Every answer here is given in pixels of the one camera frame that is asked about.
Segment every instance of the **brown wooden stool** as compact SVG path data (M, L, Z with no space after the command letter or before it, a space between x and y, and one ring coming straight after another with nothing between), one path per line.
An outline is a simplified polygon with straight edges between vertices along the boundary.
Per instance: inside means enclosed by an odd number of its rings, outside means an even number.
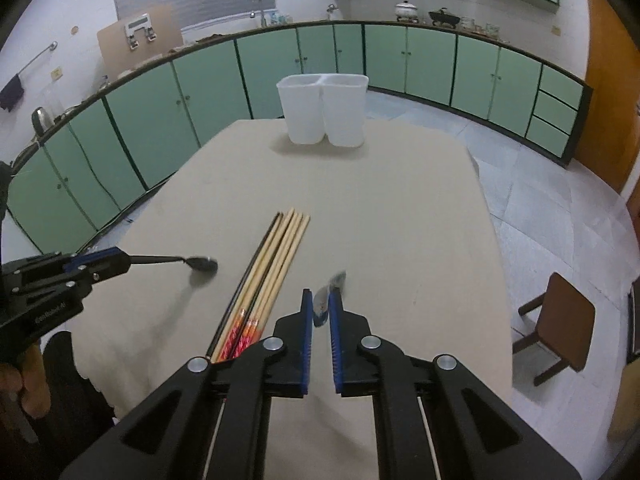
M536 329L513 344L513 353L542 342L560 360L549 370L533 379L536 386L570 366L576 372L584 369L591 346L596 310L574 286L554 272L549 278L546 292L518 309L524 316L539 306L540 316Z

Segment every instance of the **white pot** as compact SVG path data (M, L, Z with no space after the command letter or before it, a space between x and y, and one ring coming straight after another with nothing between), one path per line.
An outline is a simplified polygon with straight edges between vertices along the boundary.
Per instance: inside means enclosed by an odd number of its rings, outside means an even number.
M405 0L401 4L396 5L396 16L398 18L417 18L418 7Z

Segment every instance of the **electrical outlet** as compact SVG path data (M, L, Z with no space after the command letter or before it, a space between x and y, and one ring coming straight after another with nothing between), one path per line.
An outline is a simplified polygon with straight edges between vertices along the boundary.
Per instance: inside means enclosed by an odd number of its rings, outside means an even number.
M62 77L62 67L61 66L59 66L58 68L54 68L51 71L51 80L52 81L57 81L61 77Z

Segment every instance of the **white plastic container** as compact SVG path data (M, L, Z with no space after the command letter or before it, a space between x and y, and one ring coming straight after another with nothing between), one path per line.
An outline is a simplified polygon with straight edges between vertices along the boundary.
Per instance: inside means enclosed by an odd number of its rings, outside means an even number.
M324 129L334 146L356 148L364 142L364 104L369 78L326 74L322 80Z
M315 144L324 137L321 79L322 74L290 75L276 85L291 142Z

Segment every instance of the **human hand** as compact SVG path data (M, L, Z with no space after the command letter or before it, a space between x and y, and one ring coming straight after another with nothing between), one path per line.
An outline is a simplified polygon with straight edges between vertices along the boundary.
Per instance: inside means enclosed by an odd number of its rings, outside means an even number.
M41 418L49 413L51 395L37 344L24 353L21 372L11 365L0 363L0 392L22 392L22 408L33 418Z

